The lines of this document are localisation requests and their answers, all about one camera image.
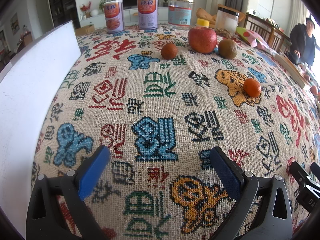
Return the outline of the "pink snack bag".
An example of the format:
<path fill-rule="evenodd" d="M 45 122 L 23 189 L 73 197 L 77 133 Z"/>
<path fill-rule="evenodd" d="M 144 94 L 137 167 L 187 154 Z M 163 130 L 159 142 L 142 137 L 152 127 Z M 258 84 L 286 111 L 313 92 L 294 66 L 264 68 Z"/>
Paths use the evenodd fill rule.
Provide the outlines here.
<path fill-rule="evenodd" d="M 236 34 L 240 36 L 252 48 L 258 48 L 261 50 L 269 49 L 269 46 L 265 42 L 265 40 L 254 31 L 248 30 L 244 27 L 237 27 Z"/>

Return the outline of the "white board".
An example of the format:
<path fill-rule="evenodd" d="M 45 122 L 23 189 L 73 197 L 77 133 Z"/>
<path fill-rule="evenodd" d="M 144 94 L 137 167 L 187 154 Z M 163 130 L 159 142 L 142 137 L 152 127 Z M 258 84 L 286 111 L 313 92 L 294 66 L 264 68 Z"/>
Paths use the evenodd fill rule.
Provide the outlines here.
<path fill-rule="evenodd" d="M 80 55 L 69 21 L 31 42 L 1 72 L 1 209 L 21 236 L 40 131 L 57 90 Z"/>

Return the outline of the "person in black jacket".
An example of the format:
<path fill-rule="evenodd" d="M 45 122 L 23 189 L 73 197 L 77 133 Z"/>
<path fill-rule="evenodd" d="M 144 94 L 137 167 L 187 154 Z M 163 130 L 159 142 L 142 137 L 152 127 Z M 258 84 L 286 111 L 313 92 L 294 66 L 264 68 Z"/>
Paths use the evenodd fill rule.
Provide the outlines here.
<path fill-rule="evenodd" d="M 311 69 L 315 59 L 316 38 L 313 35 L 315 24 L 311 17 L 306 18 L 306 24 L 298 23 L 290 33 L 291 46 L 287 57 L 294 64 L 306 63 Z"/>

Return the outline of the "wooden chair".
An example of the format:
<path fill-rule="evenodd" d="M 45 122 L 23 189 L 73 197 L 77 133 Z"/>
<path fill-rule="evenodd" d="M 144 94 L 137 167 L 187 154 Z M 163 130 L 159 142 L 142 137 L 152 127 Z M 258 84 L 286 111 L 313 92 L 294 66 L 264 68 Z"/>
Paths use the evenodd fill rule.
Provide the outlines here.
<path fill-rule="evenodd" d="M 259 34 L 271 49 L 283 53 L 289 51 L 290 38 L 267 20 L 247 12 L 244 27 Z"/>

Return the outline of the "orange mandarin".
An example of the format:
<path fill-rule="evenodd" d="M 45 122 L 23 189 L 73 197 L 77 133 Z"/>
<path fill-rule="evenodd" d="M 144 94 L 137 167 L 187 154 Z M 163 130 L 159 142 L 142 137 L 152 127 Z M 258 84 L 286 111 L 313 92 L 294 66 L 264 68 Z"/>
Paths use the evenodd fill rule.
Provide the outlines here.
<path fill-rule="evenodd" d="M 261 94 L 261 85 L 253 78 L 248 78 L 244 81 L 243 89 L 252 98 L 256 98 Z"/>

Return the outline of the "left orange-purple can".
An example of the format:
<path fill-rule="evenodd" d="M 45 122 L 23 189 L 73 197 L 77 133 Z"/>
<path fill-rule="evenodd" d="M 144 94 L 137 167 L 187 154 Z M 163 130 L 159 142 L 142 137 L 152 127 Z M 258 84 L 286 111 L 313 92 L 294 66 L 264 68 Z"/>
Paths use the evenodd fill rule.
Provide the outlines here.
<path fill-rule="evenodd" d="M 124 30 L 123 0 L 114 0 L 105 3 L 104 15 L 108 34 L 114 34 Z"/>

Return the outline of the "small dark red-brown fruit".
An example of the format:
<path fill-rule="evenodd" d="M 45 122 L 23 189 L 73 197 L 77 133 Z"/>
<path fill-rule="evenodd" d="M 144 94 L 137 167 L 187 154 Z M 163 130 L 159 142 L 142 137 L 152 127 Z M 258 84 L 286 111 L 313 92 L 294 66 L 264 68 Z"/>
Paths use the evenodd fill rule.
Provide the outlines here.
<path fill-rule="evenodd" d="M 161 56 L 165 60 L 171 60 L 175 58 L 177 54 L 178 54 L 178 48 L 173 43 L 166 44 L 161 49 Z"/>

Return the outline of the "right orange-purple can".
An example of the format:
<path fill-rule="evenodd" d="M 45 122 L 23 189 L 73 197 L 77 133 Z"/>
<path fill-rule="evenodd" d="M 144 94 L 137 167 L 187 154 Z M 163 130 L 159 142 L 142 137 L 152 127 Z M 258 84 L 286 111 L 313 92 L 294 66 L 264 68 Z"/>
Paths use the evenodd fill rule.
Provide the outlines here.
<path fill-rule="evenodd" d="M 158 0 L 137 0 L 138 25 L 142 30 L 157 29 Z"/>

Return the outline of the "dark display cabinet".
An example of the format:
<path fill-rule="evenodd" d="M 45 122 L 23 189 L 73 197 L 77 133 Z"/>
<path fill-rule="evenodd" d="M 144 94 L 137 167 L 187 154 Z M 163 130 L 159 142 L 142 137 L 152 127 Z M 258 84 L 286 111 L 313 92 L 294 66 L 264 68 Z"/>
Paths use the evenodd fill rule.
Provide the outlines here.
<path fill-rule="evenodd" d="M 54 27 L 72 21 L 75 29 L 80 28 L 75 0 L 49 0 L 49 8 Z"/>

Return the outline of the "green potted plant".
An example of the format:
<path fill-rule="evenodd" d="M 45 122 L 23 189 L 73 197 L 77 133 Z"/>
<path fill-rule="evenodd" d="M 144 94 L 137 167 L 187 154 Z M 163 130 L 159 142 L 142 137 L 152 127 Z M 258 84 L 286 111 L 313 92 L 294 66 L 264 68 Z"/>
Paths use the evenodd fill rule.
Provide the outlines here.
<path fill-rule="evenodd" d="M 101 0 L 100 2 L 99 2 L 99 9 L 101 10 L 101 11 L 104 11 L 104 4 L 105 3 L 107 3 L 107 2 L 109 2 L 110 0 Z"/>

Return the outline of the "orange-purple can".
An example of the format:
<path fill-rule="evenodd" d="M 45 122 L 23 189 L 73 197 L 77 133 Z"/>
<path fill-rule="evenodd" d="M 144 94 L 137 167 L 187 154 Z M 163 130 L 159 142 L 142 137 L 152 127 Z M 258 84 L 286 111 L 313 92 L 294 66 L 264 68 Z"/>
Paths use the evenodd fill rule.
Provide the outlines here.
<path fill-rule="evenodd" d="M 157 29 L 158 0 L 137 0 L 138 25 L 142 30 Z"/>
<path fill-rule="evenodd" d="M 124 30 L 123 0 L 114 0 L 105 3 L 104 15 L 108 34 L 114 34 Z"/>

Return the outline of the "small yellow lid jar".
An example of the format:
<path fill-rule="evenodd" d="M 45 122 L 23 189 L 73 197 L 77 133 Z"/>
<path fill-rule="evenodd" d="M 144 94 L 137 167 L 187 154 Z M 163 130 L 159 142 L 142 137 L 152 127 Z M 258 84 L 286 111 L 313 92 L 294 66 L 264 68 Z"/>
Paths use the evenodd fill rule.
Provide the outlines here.
<path fill-rule="evenodd" d="M 210 22 L 205 19 L 198 18 L 196 21 L 196 26 L 197 27 L 204 27 L 204 28 L 209 28 Z"/>

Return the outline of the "clear jar black lid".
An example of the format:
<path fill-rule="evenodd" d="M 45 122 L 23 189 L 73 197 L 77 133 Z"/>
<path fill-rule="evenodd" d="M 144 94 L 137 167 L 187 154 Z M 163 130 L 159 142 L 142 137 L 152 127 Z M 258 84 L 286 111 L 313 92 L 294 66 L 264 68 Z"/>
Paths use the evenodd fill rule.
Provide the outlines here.
<path fill-rule="evenodd" d="M 239 13 L 224 7 L 218 7 L 215 30 L 234 34 L 238 26 Z"/>

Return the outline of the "red apple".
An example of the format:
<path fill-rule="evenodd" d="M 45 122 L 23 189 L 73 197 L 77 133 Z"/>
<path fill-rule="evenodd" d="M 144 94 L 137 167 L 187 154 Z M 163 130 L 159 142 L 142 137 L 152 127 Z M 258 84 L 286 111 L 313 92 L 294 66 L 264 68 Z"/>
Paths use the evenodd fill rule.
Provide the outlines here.
<path fill-rule="evenodd" d="M 188 42 L 196 52 L 209 54 L 217 45 L 217 35 L 213 29 L 194 27 L 188 31 Z"/>

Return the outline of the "clear jar blue label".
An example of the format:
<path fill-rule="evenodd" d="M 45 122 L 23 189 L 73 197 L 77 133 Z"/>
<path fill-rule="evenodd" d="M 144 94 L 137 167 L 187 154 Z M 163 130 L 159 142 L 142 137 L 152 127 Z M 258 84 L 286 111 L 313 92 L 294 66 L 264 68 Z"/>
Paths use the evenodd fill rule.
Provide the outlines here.
<path fill-rule="evenodd" d="M 168 0 L 168 24 L 188 30 L 193 17 L 194 0 Z"/>

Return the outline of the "pile of nuts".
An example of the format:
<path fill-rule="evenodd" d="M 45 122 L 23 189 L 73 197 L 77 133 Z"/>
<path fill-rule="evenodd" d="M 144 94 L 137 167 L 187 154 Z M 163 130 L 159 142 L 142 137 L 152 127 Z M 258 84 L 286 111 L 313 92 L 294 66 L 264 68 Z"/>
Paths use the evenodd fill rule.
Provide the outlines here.
<path fill-rule="evenodd" d="M 227 29 L 215 29 L 215 32 L 217 35 L 223 37 L 223 38 L 228 38 L 228 39 L 231 39 L 231 38 L 234 38 L 235 37 L 235 34 Z"/>

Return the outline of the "brown kiwi fruit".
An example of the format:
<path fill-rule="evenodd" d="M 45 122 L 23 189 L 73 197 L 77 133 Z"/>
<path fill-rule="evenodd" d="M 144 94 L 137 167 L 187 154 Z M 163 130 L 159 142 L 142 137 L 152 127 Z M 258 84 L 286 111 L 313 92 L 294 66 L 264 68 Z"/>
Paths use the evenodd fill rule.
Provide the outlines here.
<path fill-rule="evenodd" d="M 225 59 L 234 59 L 237 56 L 237 45 L 231 39 L 221 40 L 218 44 L 218 52 Z"/>

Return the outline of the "patterned woven tablecloth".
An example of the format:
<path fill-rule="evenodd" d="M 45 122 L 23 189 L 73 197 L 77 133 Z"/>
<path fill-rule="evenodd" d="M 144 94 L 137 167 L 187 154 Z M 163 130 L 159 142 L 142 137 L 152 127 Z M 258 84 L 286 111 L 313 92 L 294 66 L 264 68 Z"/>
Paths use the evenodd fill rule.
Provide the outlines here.
<path fill-rule="evenodd" d="M 56 177 L 100 146 L 110 162 L 86 205 L 111 239 L 207 239 L 234 204 L 209 159 L 219 146 L 243 170 L 283 177 L 293 227 L 308 213 L 289 172 L 319 160 L 319 113 L 270 55 L 237 40 L 237 56 L 192 50 L 188 33 L 161 25 L 78 37 L 40 131 L 32 170 Z M 161 56 L 173 43 L 178 54 Z M 261 94 L 243 89 L 253 78 Z"/>

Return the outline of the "orange cushion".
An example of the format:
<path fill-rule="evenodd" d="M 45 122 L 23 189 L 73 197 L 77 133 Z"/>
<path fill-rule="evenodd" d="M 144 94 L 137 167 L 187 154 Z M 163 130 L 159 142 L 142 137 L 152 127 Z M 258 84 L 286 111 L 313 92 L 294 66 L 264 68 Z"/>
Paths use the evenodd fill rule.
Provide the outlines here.
<path fill-rule="evenodd" d="M 218 7 L 230 10 L 232 12 L 237 12 L 239 14 L 238 23 L 243 21 L 245 19 L 245 17 L 246 17 L 246 15 L 243 12 L 240 12 L 240 11 L 238 11 L 236 9 L 233 9 L 233 8 L 230 8 L 230 7 L 226 7 L 226 6 L 221 5 L 221 4 L 218 4 Z M 209 27 L 212 28 L 212 29 L 215 28 L 217 15 L 211 15 L 210 13 L 206 12 L 204 9 L 198 8 L 197 11 L 196 11 L 196 16 L 197 16 L 197 18 L 201 18 L 203 20 L 208 20 L 209 21 Z"/>

